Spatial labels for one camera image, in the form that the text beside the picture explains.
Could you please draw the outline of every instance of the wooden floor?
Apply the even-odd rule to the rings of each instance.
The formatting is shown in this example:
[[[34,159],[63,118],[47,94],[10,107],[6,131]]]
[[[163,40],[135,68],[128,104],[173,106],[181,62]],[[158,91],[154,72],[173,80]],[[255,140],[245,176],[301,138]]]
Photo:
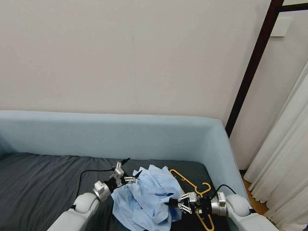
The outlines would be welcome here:
[[[244,178],[243,178],[243,175],[242,175],[242,179],[243,179],[243,182],[244,182],[247,194],[248,194],[248,198],[249,198],[251,207],[254,208],[257,213],[263,215],[265,212],[268,211],[268,208],[266,208],[265,204],[262,204],[261,202],[256,201],[252,197],[252,195],[250,194],[250,191],[248,191],[248,188],[251,185],[251,183],[249,183],[248,181],[245,181]]]

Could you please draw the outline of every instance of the crumpled fabric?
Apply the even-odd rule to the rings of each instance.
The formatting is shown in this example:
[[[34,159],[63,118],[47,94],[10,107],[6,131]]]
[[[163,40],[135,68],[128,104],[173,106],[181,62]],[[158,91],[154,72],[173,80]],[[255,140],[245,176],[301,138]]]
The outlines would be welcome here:
[[[111,194],[113,215],[131,231],[168,231],[171,222],[181,219],[181,211],[165,204],[170,198],[178,199],[182,189],[165,166],[150,165],[142,170],[136,183],[126,184]]]

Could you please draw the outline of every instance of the wall switch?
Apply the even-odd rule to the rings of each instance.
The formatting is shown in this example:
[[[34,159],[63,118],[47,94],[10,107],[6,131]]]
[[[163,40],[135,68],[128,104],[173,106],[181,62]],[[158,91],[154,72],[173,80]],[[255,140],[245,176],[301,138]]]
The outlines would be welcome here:
[[[284,37],[289,29],[291,21],[292,21],[292,17],[288,17],[288,16],[278,17],[270,36],[271,37]]]

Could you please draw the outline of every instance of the bed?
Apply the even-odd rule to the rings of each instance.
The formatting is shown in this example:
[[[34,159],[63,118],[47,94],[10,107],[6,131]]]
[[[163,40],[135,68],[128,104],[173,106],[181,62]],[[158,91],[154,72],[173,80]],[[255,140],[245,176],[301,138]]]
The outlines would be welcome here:
[[[247,197],[218,119],[0,111],[0,230],[46,230],[74,202],[83,170],[109,169],[128,157],[128,174],[140,166],[168,166],[201,189],[202,182],[212,188],[226,183]],[[80,193],[108,176],[86,173]],[[111,198],[101,204],[87,230],[127,230],[112,215],[112,205]],[[213,219],[217,231],[236,230],[230,220]],[[179,229],[203,230],[195,216],[172,224]]]

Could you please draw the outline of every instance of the silver cylindrical motor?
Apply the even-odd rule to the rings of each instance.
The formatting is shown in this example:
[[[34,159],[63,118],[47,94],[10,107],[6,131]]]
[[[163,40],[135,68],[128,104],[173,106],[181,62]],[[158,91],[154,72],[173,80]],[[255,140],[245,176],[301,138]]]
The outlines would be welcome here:
[[[212,205],[212,214],[216,214],[218,216],[223,216],[223,217],[227,215],[226,197],[223,192],[217,192],[217,196],[215,196],[211,200],[211,205]]]
[[[94,184],[93,191],[97,195],[98,199],[102,202],[107,199],[107,197],[110,195],[110,190],[108,186],[105,183],[101,183],[100,181],[96,182]]]

